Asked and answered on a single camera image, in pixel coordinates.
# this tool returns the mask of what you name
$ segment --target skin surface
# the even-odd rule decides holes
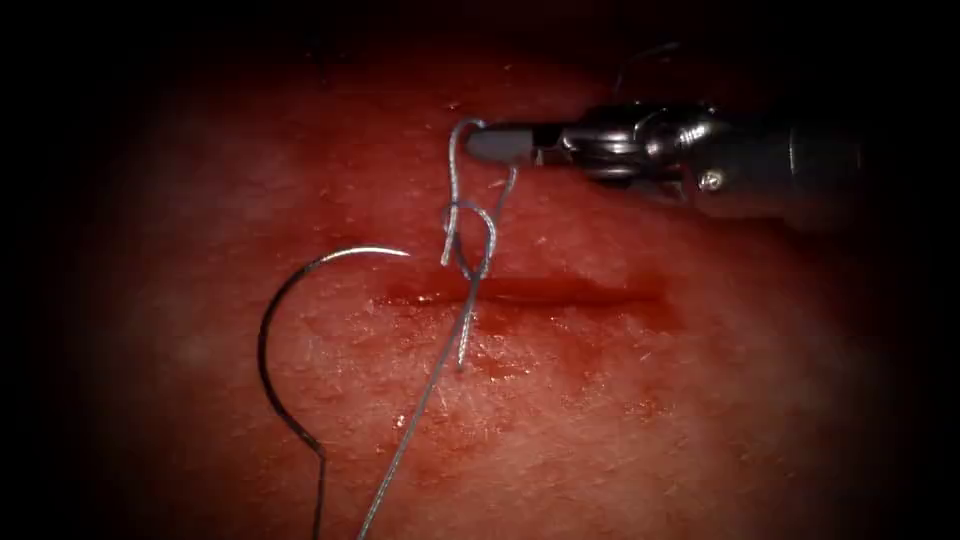
[[[439,264],[450,129],[573,118],[611,81],[510,43],[435,43],[203,64],[143,113],[64,286],[90,359],[74,390],[90,474],[118,527],[306,537],[317,463],[263,395],[257,330],[300,265],[378,244],[412,256],[317,270],[269,349],[328,450],[323,537],[356,534],[466,294]],[[465,198],[492,208],[506,171],[461,163]],[[461,229],[479,260],[479,220]],[[854,246],[522,170],[466,369],[444,369],[370,537],[865,534],[903,424],[885,276]]]

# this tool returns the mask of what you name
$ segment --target black background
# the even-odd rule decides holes
[[[576,2],[153,2],[43,6],[43,12],[34,7],[11,18],[15,62],[8,84],[23,93],[8,103],[18,120],[14,148],[23,148],[12,153],[27,161],[12,165],[6,182],[13,218],[8,236],[16,255],[10,285],[15,315],[25,323],[23,331],[19,325],[11,331],[15,352],[7,361],[28,382],[8,381],[15,398],[8,421],[17,427],[11,439],[17,449],[13,492],[32,524],[26,534],[149,536],[126,520],[121,501],[99,481],[104,464],[89,450],[84,418],[90,411],[76,387],[90,359],[70,349],[65,336],[82,331],[82,324],[65,320],[59,302],[65,296],[62,276],[84,256],[74,247],[76,239],[96,221],[98,208],[111,204],[115,186],[104,171],[124,154],[157,92],[214,59],[255,63],[309,53],[322,70],[327,62],[349,61],[340,54],[343,43],[415,37],[442,46],[451,35],[508,42],[552,61],[581,64],[594,54],[591,35],[622,42],[622,57],[596,59],[598,69],[679,40],[748,63],[788,81],[781,88],[785,94],[854,110],[873,126],[889,144],[883,170],[891,190],[877,201],[875,221],[861,240],[870,245],[878,273],[890,278],[886,286],[896,284],[883,291],[885,308],[900,317],[888,336],[891,350],[902,352],[903,385],[893,391],[901,393],[903,408],[895,421],[911,426],[909,440],[897,448],[906,449],[902,482],[885,486],[879,497],[887,503],[878,511],[876,532],[919,533],[923,524],[938,522],[937,501],[949,496],[941,498],[928,481],[949,477],[952,467],[935,443],[941,435],[946,439],[952,423],[939,397],[946,394],[934,381],[944,380],[940,369],[955,353],[936,349],[948,319],[939,309],[947,307],[940,288],[946,282],[937,279],[934,263],[949,256],[952,228],[949,208],[931,197],[931,188],[936,192],[941,183],[921,169],[929,154],[917,154],[908,144],[924,144],[911,121],[918,107],[930,110],[924,106],[930,99],[927,78],[915,60],[922,52],[910,38],[921,27],[907,24],[902,12],[884,13],[877,6],[592,5],[585,12]]]

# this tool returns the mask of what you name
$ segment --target gray thread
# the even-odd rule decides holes
[[[487,277],[487,273],[490,271],[490,263],[493,259],[493,251],[497,245],[497,228],[496,220],[500,218],[500,212],[503,210],[503,206],[506,203],[507,195],[510,194],[510,191],[513,190],[514,184],[517,182],[517,175],[519,171],[516,166],[510,167],[510,173],[507,176],[506,184],[503,188],[503,191],[500,193],[500,197],[497,199],[497,205],[494,207],[493,216],[491,217],[487,212],[473,204],[470,201],[460,201],[460,173],[457,170],[457,144],[460,141],[460,133],[470,125],[475,125],[481,129],[486,127],[486,122],[483,120],[475,118],[467,118],[461,120],[454,126],[453,131],[450,134],[450,143],[448,145],[447,153],[447,163],[450,168],[450,198],[451,202],[447,205],[447,223],[444,229],[446,230],[447,237],[443,245],[443,254],[440,256],[440,264],[447,266],[450,262],[450,253],[454,252],[454,255],[457,260],[457,266],[460,267],[460,271],[463,273],[463,277],[470,281],[471,283],[476,280],[482,280]],[[460,234],[457,232],[457,217],[459,207],[466,207],[480,216],[483,219],[484,223],[487,225],[487,231],[489,232],[487,237],[487,243],[484,247],[483,259],[480,261],[479,267],[471,269],[467,264],[466,256],[463,253],[463,244],[460,241]],[[457,348],[457,369],[463,370],[464,362],[467,357],[467,345],[469,344],[469,335],[470,335],[470,322],[473,318],[473,309],[475,301],[470,301],[466,305],[468,308],[468,315],[466,322],[461,329],[460,335],[460,346]]]
[[[387,467],[387,472],[384,474],[383,480],[380,481],[380,486],[377,488],[377,492],[373,497],[373,501],[370,503],[370,508],[367,510],[367,515],[363,520],[363,525],[360,528],[360,532],[357,534],[357,540],[363,540],[367,536],[367,532],[370,530],[370,527],[373,525],[373,518],[376,517],[377,510],[379,510],[380,505],[383,503],[383,498],[386,495],[387,487],[393,480],[393,476],[396,474],[397,467],[400,464],[400,459],[403,457],[404,452],[406,452],[407,446],[410,444],[410,439],[413,437],[413,432],[427,408],[427,401],[430,399],[430,394],[433,393],[433,389],[437,385],[437,381],[440,378],[440,372],[443,369],[443,365],[446,362],[447,357],[450,356],[450,351],[453,348],[453,343],[457,339],[458,333],[460,334],[460,339],[457,353],[457,365],[460,369],[463,368],[467,341],[470,335],[470,318],[473,315],[473,308],[477,302],[477,291],[480,289],[480,281],[486,277],[487,272],[490,270],[490,261],[493,258],[493,250],[497,244],[497,226],[495,219],[499,217],[507,194],[510,193],[510,190],[513,189],[513,185],[517,181],[517,168],[510,167],[510,175],[507,178],[506,186],[504,187],[504,190],[500,194],[500,198],[497,201],[497,206],[494,208],[493,217],[491,217],[486,211],[474,203],[470,201],[459,200],[460,187],[458,184],[459,174],[456,166],[456,149],[457,143],[460,139],[460,132],[463,130],[463,128],[471,124],[481,128],[486,125],[482,120],[463,120],[454,127],[453,132],[450,135],[449,165],[450,191],[452,200],[450,201],[450,204],[447,205],[448,218],[447,224],[444,227],[444,229],[447,231],[447,237],[444,242],[443,254],[440,257],[440,264],[447,266],[450,262],[450,254],[455,254],[457,265],[463,272],[464,277],[466,277],[470,282],[470,289],[467,292],[467,299],[464,301],[463,307],[460,309],[460,313],[457,315],[457,318],[454,321],[453,329],[451,330],[450,335],[447,337],[446,342],[444,342],[443,349],[440,351],[440,355],[433,364],[433,369],[430,371],[430,377],[427,379],[427,386],[424,388],[423,394],[420,396],[420,401],[417,402],[416,409],[414,409],[413,414],[410,416],[410,423],[407,425],[407,430],[404,432],[403,438],[400,439],[400,444],[397,446],[397,450],[393,454],[393,459],[390,461],[390,466]],[[457,233],[457,211],[461,207],[476,212],[476,214],[480,216],[480,218],[483,220],[483,223],[487,227],[487,242],[484,247],[483,260],[480,261],[480,264],[477,268],[470,268],[467,265],[466,257],[463,254],[460,243],[460,235]]]

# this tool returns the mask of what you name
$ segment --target metal screw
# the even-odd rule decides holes
[[[723,187],[723,182],[723,172],[711,169],[703,171],[703,174],[700,175],[698,187],[700,191],[717,191]]]

